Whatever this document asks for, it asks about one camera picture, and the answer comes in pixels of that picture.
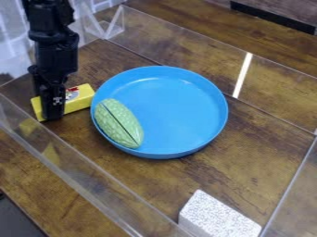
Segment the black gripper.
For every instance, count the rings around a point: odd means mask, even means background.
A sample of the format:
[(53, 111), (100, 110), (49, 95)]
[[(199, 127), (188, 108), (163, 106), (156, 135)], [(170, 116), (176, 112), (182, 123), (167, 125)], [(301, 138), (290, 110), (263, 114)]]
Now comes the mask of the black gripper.
[[(29, 25), (28, 38), (35, 42), (36, 62), (28, 67), (35, 95), (41, 99), (45, 120), (63, 117), (69, 74), (77, 70), (79, 35), (69, 29), (75, 10), (68, 0), (21, 0)], [(56, 85), (43, 84), (41, 80)]]

